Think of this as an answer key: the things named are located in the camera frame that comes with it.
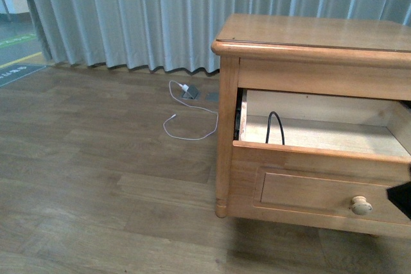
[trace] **wooden knob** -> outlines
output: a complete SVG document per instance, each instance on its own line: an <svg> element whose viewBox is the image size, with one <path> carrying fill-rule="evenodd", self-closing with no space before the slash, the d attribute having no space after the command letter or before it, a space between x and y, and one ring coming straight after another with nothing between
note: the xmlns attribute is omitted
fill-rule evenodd
<svg viewBox="0 0 411 274"><path fill-rule="evenodd" d="M351 200L351 210L356 215L367 215L372 211L372 205L364 196L355 196Z"/></svg>

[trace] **yellow line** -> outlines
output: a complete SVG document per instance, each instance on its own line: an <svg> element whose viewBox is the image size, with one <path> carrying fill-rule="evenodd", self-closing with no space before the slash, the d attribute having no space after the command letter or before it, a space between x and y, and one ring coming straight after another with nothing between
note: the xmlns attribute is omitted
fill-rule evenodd
<svg viewBox="0 0 411 274"><path fill-rule="evenodd" d="M23 57L23 58L20 58L20 59L17 59L17 60L8 62L7 64L2 64L2 65L0 65L0 69L2 69L2 68L4 68L4 67L8 67L9 65L12 65L12 64L16 64L17 62L22 62L23 60L29 59L29 58L31 58L31 57L39 56L39 55L41 55L41 53L32 54L32 55L30 55L30 56Z"/></svg>

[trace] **wooden floor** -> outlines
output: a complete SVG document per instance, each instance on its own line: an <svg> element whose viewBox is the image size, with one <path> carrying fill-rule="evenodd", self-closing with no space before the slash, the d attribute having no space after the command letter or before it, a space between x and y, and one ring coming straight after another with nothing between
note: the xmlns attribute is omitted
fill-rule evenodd
<svg viewBox="0 0 411 274"><path fill-rule="evenodd" d="M411 241L219 219L218 75L50 67L0 88L0 273L411 273Z"/></svg>

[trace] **curtain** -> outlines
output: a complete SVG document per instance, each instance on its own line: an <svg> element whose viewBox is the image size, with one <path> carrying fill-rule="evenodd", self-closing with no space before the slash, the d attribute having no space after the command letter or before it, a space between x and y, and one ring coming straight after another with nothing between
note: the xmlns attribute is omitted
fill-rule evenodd
<svg viewBox="0 0 411 274"><path fill-rule="evenodd" d="M210 45L236 13L411 23L411 0L28 0L55 62L218 69Z"/></svg>

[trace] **open drawer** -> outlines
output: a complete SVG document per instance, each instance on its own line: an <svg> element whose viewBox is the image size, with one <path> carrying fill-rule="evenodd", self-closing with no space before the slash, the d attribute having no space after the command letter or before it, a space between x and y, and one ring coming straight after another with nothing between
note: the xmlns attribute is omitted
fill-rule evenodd
<svg viewBox="0 0 411 274"><path fill-rule="evenodd" d="M411 112L398 101L242 90L228 213L392 235L410 220L386 189L410 181ZM271 121L268 144L268 115ZM369 203L372 210L356 211Z"/></svg>

